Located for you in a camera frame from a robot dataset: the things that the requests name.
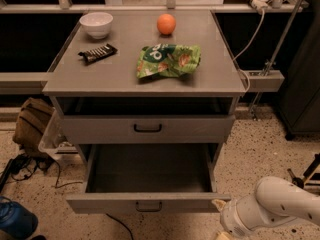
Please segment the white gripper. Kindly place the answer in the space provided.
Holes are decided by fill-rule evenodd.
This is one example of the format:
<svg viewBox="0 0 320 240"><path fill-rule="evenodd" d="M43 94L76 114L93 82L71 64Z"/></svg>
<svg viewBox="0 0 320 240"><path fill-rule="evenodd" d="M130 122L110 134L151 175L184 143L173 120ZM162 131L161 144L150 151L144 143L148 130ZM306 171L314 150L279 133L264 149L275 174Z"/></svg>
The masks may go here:
<svg viewBox="0 0 320 240"><path fill-rule="evenodd" d="M221 212L220 222L227 231L217 232L214 240L234 240L232 236L243 238L265 224L265 209L253 194L229 202L214 199L212 204Z"/></svg>

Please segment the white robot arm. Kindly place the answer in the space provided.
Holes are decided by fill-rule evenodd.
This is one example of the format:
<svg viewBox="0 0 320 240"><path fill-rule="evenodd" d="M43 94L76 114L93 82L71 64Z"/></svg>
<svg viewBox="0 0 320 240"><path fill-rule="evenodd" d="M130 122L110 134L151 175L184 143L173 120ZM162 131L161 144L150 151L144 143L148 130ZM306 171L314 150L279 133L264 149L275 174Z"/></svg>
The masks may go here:
<svg viewBox="0 0 320 240"><path fill-rule="evenodd" d="M261 178L254 191L240 199L213 199L212 203L230 240L301 220L320 225L320 196L279 177Z"/></svg>

